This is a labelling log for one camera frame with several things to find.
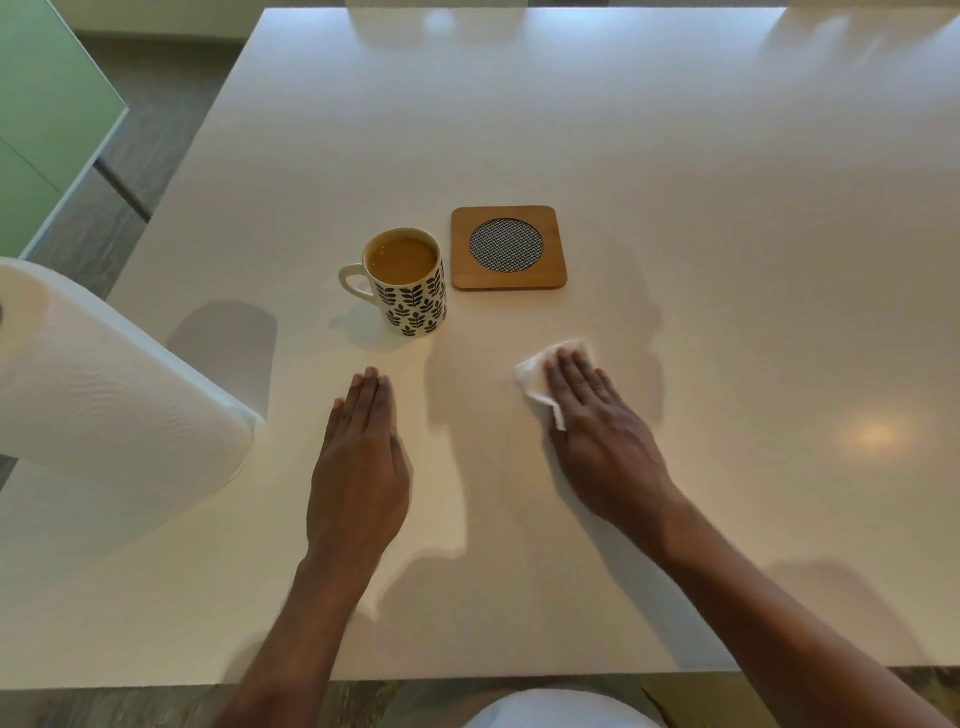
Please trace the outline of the person's right hand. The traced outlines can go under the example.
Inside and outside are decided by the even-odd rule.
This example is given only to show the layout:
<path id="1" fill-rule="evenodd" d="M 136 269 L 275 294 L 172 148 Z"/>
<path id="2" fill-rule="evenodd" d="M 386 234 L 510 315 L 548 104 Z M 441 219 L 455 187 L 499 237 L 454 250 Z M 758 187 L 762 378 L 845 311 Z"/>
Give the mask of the person's right hand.
<path id="1" fill-rule="evenodd" d="M 559 372 L 546 364 L 559 402 Z M 602 418 L 566 420 L 551 433 L 559 466 L 573 492 L 596 517 L 638 537 L 661 529 L 678 490 L 652 430 L 635 412 L 635 428 L 606 428 Z"/>

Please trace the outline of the person's left hand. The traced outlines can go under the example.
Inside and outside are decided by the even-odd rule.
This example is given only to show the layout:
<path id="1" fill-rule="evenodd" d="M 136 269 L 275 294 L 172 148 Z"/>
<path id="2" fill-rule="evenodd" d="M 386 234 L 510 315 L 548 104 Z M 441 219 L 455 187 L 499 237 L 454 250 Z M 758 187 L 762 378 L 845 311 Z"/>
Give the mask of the person's left hand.
<path id="1" fill-rule="evenodd" d="M 406 519 L 398 513 L 395 495 L 396 398 L 390 378 L 380 371 L 381 438 L 369 442 L 358 435 L 358 396 L 365 372 L 354 374 L 341 396 L 345 400 L 342 436 L 330 447 L 326 422 L 311 475 L 308 553 L 374 552 L 381 558 Z"/>

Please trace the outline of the white paper towel piece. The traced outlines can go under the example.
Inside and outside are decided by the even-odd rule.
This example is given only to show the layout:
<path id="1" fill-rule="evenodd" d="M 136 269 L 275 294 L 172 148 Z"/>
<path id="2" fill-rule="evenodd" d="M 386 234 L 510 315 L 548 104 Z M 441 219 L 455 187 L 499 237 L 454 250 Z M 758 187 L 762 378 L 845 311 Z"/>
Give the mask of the white paper towel piece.
<path id="1" fill-rule="evenodd" d="M 579 357 L 587 364 L 593 363 L 593 350 L 590 342 L 585 338 L 575 338 L 547 346 L 532 357 L 520 362 L 513 368 L 513 378 L 522 391 L 524 397 L 531 403 L 540 406 L 549 413 L 549 422 L 557 431 L 566 431 L 565 410 L 554 397 L 550 388 L 550 379 L 546 372 L 546 364 L 554 363 L 560 375 L 571 381 L 564 373 L 563 364 L 559 361 L 557 352 L 564 350 L 571 362 L 571 369 L 579 371 L 575 358 Z"/>

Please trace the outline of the person's left forearm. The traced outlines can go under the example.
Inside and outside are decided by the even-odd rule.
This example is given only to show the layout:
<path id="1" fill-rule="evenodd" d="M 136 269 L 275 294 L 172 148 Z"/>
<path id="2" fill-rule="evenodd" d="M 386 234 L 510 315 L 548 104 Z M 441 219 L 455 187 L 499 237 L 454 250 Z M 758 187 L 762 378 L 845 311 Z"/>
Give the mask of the person's left forearm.
<path id="1" fill-rule="evenodd" d="M 267 637 L 213 728 L 316 728 L 375 552 L 309 552 Z"/>

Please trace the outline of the person's right forearm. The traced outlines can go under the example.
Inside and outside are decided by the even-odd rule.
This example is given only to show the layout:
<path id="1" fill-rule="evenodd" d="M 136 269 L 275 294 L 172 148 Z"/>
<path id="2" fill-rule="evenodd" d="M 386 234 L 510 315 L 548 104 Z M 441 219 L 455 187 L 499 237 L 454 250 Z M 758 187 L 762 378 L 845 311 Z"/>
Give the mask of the person's right forearm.
<path id="1" fill-rule="evenodd" d="M 780 728 L 954 728 L 752 564 L 678 492 L 644 495 L 630 540 L 690 601 Z"/>

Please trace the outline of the white leaf-patterned mug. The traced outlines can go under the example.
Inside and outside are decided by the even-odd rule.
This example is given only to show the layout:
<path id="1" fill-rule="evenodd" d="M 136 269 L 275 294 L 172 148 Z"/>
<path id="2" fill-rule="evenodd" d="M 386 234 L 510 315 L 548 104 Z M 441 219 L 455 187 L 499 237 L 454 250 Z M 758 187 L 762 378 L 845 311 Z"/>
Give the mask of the white leaf-patterned mug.
<path id="1" fill-rule="evenodd" d="M 375 280 L 365 264 L 365 253 L 372 241 L 390 235 L 418 237 L 432 243 L 438 262 L 432 273 L 413 285 L 389 286 Z M 434 333 L 448 315 L 447 278 L 439 243 L 432 235 L 415 227 L 394 227 L 371 238 L 360 262 L 339 271 L 342 288 L 358 299 L 377 307 L 386 326 L 395 334 L 416 338 Z"/>

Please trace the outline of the light brown coffee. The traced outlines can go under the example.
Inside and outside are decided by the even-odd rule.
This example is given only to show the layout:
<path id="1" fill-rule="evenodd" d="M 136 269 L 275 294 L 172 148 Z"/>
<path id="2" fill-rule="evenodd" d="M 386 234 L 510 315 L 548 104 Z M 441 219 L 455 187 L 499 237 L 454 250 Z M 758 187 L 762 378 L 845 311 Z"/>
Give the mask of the light brown coffee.
<path id="1" fill-rule="evenodd" d="M 437 262 L 432 243 L 406 233 L 380 236 L 365 252 L 367 272 L 389 286 L 415 285 L 432 273 Z"/>

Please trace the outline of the square wooden coaster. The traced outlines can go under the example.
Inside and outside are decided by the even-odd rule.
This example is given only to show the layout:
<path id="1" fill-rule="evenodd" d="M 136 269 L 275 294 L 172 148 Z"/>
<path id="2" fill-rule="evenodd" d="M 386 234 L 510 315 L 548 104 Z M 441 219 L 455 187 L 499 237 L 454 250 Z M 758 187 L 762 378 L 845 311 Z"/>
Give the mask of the square wooden coaster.
<path id="1" fill-rule="evenodd" d="M 550 290 L 569 279 L 548 205 L 464 206 L 450 217 L 448 278 L 459 290 Z"/>

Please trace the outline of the white paper towel roll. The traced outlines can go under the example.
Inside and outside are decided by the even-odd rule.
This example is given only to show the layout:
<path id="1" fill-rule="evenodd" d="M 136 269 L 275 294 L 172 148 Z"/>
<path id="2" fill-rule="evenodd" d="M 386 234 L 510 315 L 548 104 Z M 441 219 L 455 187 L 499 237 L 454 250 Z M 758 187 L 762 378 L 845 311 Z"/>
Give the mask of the white paper towel roll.
<path id="1" fill-rule="evenodd" d="M 0 455 L 192 500 L 242 470 L 259 421 L 102 298 L 0 257 Z"/>

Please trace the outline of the person's white garment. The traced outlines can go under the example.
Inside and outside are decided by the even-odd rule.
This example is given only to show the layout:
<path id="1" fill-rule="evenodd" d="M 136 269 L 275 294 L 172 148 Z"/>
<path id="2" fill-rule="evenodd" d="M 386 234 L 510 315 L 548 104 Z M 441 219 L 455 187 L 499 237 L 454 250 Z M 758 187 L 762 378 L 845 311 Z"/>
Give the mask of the person's white garment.
<path id="1" fill-rule="evenodd" d="M 664 728 L 640 710 L 580 689 L 535 688 L 502 697 L 462 728 Z"/>

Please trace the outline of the green cabinet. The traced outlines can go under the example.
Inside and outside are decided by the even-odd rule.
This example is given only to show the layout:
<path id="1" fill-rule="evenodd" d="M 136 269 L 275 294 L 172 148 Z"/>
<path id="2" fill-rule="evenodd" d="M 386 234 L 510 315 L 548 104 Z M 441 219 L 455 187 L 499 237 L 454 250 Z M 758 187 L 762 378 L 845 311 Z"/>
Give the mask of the green cabinet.
<path id="1" fill-rule="evenodd" d="M 127 112 L 50 0 L 0 0 L 0 257 L 29 254 Z"/>

